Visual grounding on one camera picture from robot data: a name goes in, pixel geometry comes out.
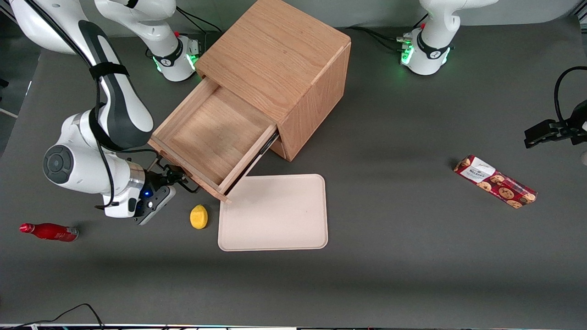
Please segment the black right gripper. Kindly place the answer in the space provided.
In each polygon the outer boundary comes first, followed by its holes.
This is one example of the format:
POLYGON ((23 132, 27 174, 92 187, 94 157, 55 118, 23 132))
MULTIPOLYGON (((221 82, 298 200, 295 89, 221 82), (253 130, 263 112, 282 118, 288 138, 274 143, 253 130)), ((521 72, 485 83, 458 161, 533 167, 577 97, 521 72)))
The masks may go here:
POLYGON ((164 173, 155 173, 143 169, 144 172, 144 184, 141 189, 141 202, 142 203, 163 203, 170 200, 175 190, 172 186, 178 185, 184 188, 189 193, 199 192, 200 186, 196 184, 196 188, 192 189, 188 186, 189 176, 180 166, 172 166, 170 169, 166 167, 164 173))

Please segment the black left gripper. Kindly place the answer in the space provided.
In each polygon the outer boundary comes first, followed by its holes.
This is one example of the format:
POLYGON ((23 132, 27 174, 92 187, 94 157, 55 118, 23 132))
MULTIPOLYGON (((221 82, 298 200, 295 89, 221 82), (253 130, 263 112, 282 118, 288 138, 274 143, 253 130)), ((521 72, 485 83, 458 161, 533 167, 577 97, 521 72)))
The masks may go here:
POLYGON ((525 131, 526 148, 550 141, 570 139, 572 145, 586 142, 586 118, 570 117, 565 121, 544 120, 525 131))

